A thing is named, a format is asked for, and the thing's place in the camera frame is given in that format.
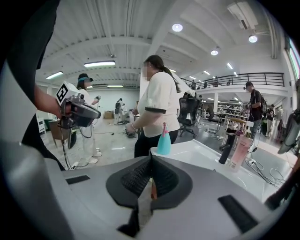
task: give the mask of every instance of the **pink bottle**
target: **pink bottle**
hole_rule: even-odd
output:
[[[239,170],[245,159],[245,156],[247,155],[247,151],[251,145],[251,142],[251,138],[247,138],[244,135],[239,136],[236,150],[228,164],[232,171],[237,172]]]

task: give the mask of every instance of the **backpack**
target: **backpack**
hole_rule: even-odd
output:
[[[116,102],[116,106],[115,106],[116,108],[120,108],[120,103],[119,103],[119,101],[118,102]]]
[[[261,102],[261,111],[262,111],[262,114],[265,114],[268,110],[267,102],[266,102],[266,100],[264,100],[262,95],[261,95],[261,100],[262,100],[262,102]]]

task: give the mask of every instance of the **black mesh chair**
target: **black mesh chair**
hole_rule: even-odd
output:
[[[188,127],[193,126],[197,121],[197,110],[200,105],[200,100],[194,97],[181,97],[179,99],[180,104],[180,113],[178,116],[178,122],[182,124],[179,131],[180,137],[182,136],[183,132],[189,132],[193,134],[193,137],[196,137],[197,134],[194,133],[194,131]]]

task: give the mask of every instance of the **cap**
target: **cap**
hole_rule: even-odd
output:
[[[84,79],[86,79],[86,78],[89,78],[89,76],[88,76],[86,73],[81,73],[81,74],[78,76],[78,81],[82,81],[82,80],[84,80]]]
[[[253,86],[253,83],[251,83],[251,82],[246,82],[246,87],[248,87],[248,86]]]

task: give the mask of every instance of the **railing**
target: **railing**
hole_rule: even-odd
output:
[[[191,81],[182,78],[184,82],[194,90],[232,86],[232,85],[245,85],[247,82],[252,82],[254,86],[257,85],[273,85],[284,87],[283,73],[245,73],[238,75],[228,75],[222,77],[211,78],[202,82]]]

